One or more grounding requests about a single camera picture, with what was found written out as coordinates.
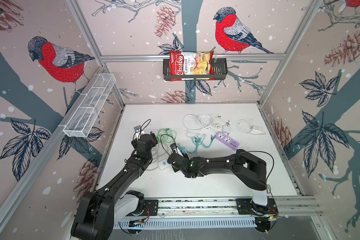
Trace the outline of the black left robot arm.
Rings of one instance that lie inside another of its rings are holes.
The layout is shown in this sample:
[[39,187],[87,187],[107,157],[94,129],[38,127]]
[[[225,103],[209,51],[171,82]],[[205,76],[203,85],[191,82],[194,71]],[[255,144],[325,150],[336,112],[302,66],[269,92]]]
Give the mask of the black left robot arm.
[[82,196],[71,236],[80,240],[107,240],[110,237],[115,225],[115,203],[151,164],[152,149],[157,144],[153,132],[132,140],[134,151],[122,170],[99,190]]

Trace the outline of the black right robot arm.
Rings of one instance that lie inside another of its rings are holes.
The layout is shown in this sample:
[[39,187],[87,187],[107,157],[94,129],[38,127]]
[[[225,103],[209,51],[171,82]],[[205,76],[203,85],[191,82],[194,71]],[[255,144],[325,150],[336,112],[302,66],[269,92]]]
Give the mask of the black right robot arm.
[[191,179],[211,174],[233,174],[254,191],[254,205],[268,205],[267,163],[251,151],[238,149],[235,154],[226,157],[191,159],[173,151],[168,163],[175,172],[181,171],[186,178]]

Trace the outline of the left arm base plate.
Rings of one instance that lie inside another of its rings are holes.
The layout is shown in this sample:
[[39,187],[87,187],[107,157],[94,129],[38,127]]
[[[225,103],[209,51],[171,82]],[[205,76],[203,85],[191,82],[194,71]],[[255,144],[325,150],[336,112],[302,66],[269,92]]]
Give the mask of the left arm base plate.
[[157,216],[159,201],[144,200],[141,201],[136,197],[123,198],[116,202],[114,207],[114,217],[147,217]]

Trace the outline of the white blue power strip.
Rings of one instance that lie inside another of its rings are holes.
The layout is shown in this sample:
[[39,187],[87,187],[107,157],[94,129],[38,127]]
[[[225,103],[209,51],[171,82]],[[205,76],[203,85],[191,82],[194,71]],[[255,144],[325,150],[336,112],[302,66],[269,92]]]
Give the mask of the white blue power strip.
[[168,159],[164,159],[158,162],[158,167],[160,171],[164,171],[171,167],[171,165],[168,163]]

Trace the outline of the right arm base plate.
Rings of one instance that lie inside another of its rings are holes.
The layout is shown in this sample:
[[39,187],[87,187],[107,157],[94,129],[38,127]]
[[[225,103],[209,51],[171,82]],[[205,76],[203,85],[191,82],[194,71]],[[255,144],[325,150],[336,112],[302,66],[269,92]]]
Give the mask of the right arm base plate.
[[240,215],[277,216],[279,214],[275,199],[268,198],[266,206],[257,205],[250,198],[236,199],[237,210]]

